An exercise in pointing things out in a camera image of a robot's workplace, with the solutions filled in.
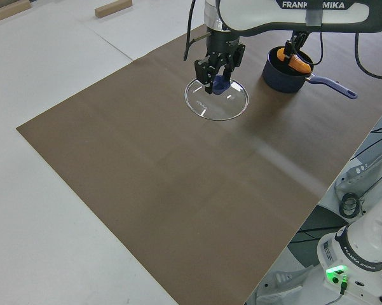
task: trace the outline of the wood piece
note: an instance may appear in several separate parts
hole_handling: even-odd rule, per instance
[[[31,8],[29,0],[19,0],[9,5],[0,8],[0,20],[13,16],[21,11],[25,11]]]
[[[103,5],[99,8],[95,8],[95,15],[98,18],[103,18],[110,14],[116,13],[117,11],[121,11],[121,10],[124,10],[125,8],[129,8],[132,5],[133,5],[132,0],[117,0],[107,5]]]
[[[308,83],[272,90],[261,71],[288,38],[242,38],[232,77],[250,103],[231,121],[186,106],[206,47],[183,62],[182,36],[17,128],[180,305],[242,305],[382,114],[382,81],[359,71],[351,34],[325,35],[315,70],[357,100]],[[382,36],[364,39],[382,60]]]

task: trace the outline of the brown mat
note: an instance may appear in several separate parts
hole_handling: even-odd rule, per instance
[[[180,37],[18,128],[180,305],[242,304],[382,114],[382,81],[355,67],[351,35],[325,35],[316,72],[358,100],[268,88],[266,54],[289,35],[242,39],[234,78],[250,105],[232,121],[187,108],[205,47],[184,63]],[[316,36],[305,50],[316,60]]]

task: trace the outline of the blue handle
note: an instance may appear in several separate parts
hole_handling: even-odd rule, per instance
[[[342,86],[341,84],[331,80],[330,78],[325,78],[323,76],[317,76],[311,74],[310,78],[306,79],[311,84],[323,84],[327,85],[328,87],[331,87],[332,89],[336,90],[337,92],[342,93],[343,95],[347,96],[348,98],[351,98],[352,100],[357,98],[357,93],[353,92],[346,87]]]

